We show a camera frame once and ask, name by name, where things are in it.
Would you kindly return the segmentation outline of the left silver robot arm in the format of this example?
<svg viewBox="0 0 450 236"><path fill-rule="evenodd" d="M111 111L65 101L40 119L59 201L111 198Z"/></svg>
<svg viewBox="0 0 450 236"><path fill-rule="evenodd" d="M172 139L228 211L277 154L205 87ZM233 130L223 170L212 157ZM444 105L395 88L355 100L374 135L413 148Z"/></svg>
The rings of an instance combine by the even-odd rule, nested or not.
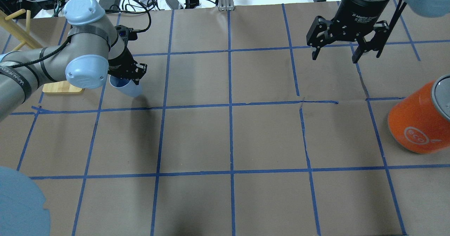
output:
<svg viewBox="0 0 450 236"><path fill-rule="evenodd" d="M114 26L97 0L69 0L63 9L71 25L60 46L1 55L1 120L42 85L67 81L83 89L110 84L131 97L141 94L146 64L134 60L127 44L136 36ZM41 189L16 169L1 167L2 236L48 236L50 212Z"/></svg>

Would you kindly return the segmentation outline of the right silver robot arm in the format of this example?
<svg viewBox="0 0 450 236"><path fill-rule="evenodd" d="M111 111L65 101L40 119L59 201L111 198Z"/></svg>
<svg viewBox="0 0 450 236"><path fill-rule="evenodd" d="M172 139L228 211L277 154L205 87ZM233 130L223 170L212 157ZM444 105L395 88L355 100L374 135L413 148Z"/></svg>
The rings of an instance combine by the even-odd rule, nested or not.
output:
<svg viewBox="0 0 450 236"><path fill-rule="evenodd" d="M316 16L306 35L312 59L334 42L356 42L352 62L374 51L380 57L405 7L422 17L442 17L450 10L450 0L341 0L335 16Z"/></svg>

